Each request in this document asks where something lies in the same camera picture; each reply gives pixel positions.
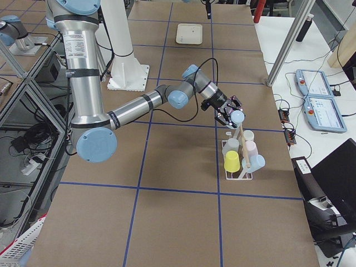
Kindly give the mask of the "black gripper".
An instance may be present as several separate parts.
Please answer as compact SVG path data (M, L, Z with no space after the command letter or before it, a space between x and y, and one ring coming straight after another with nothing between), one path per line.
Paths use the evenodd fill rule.
M216 0L201 0L203 4L205 4L207 18L211 19L211 4L213 4Z
M215 120L227 128L234 127L231 114L234 111L243 112L243 104L235 95L227 98L224 94L214 94L201 103L202 110L206 111L209 107L216 110Z

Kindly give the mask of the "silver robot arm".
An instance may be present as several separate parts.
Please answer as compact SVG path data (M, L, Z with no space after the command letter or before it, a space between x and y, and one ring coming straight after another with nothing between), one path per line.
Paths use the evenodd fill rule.
M238 128L245 116L237 97L227 97L195 65L176 86L161 85L146 92L149 66L134 55L123 1L47 1L48 24L62 37L67 61L66 77L72 89L75 115L71 121L72 142L78 156L91 163L108 160L117 149L115 130L169 103L183 108L190 98L201 95L203 108L216 110L216 119L228 128ZM113 49L111 91L136 92L138 96L106 111L102 100L100 48L96 32L100 23L107 28Z

